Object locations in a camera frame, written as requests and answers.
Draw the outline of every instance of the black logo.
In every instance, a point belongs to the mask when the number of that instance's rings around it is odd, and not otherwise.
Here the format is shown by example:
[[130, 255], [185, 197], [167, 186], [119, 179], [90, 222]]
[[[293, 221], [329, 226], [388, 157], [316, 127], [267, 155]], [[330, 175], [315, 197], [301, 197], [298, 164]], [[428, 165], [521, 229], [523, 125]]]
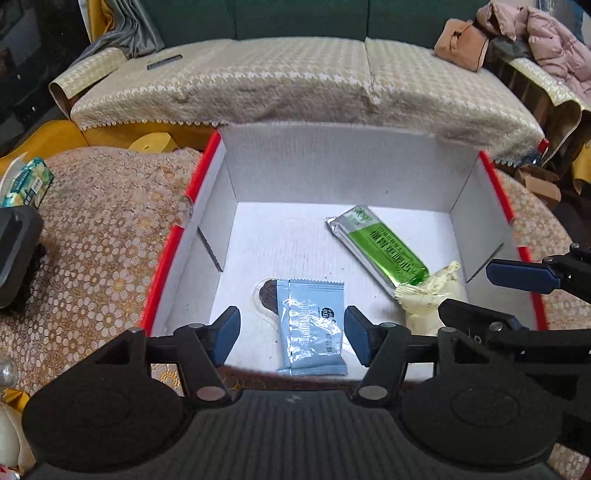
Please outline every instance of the black logo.
[[332, 309], [328, 309], [326, 307], [320, 311], [320, 314], [322, 315], [322, 318], [325, 318], [325, 319], [335, 318], [335, 313], [332, 311]]

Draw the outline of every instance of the green snack package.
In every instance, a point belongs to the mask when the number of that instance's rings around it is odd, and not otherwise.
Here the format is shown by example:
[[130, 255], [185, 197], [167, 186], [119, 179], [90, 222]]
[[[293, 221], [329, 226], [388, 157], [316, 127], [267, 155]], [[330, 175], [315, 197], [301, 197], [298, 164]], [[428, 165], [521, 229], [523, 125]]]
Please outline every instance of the green snack package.
[[429, 276], [423, 262], [368, 207], [357, 205], [326, 223], [391, 296], [398, 285], [418, 285]]
[[33, 158], [12, 181], [4, 206], [31, 205], [39, 208], [52, 180], [53, 173], [45, 162], [40, 157]]

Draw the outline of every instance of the blue snack package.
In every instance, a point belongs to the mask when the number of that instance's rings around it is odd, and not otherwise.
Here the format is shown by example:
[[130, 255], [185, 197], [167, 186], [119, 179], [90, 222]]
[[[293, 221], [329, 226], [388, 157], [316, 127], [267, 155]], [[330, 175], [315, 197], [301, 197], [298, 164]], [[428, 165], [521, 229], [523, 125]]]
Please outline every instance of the blue snack package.
[[340, 356], [345, 298], [343, 283], [277, 280], [277, 307], [283, 343], [280, 374], [346, 375]]

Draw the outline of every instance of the cardboard box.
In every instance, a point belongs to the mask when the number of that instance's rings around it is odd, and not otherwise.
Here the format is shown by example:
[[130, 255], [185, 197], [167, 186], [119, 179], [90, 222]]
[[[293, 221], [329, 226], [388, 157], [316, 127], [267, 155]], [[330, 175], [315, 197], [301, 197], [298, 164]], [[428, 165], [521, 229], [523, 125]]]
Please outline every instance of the cardboard box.
[[527, 165], [517, 170], [515, 179], [542, 200], [550, 210], [554, 210], [560, 203], [562, 194], [554, 184], [558, 181], [558, 175], [534, 165]]
[[[460, 261], [469, 301], [537, 328], [530, 293], [486, 278], [490, 258], [521, 256], [498, 179], [472, 147], [387, 127], [232, 125], [212, 136], [186, 195], [191, 219], [171, 231], [142, 326], [170, 335], [237, 306], [241, 332], [227, 365], [269, 373], [282, 367], [278, 318], [253, 298], [269, 278], [342, 281], [345, 306], [377, 324], [404, 324], [402, 307], [326, 225], [354, 205], [368, 205], [431, 273]], [[345, 342], [342, 356], [348, 377], [361, 379], [366, 368]], [[432, 365], [410, 365], [406, 379], [432, 373]]]

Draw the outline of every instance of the handbag strap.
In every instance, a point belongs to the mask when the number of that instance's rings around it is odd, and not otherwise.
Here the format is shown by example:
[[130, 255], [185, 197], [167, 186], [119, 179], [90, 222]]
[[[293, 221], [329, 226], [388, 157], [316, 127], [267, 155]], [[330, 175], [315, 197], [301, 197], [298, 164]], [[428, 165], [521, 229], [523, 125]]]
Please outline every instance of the handbag strap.
[[452, 47], [452, 50], [457, 50], [457, 39], [460, 38], [462, 34], [472, 26], [472, 23], [472, 20], [468, 20], [460, 28], [454, 31], [454, 33], [452, 34], [452, 39], [450, 41], [450, 46]]

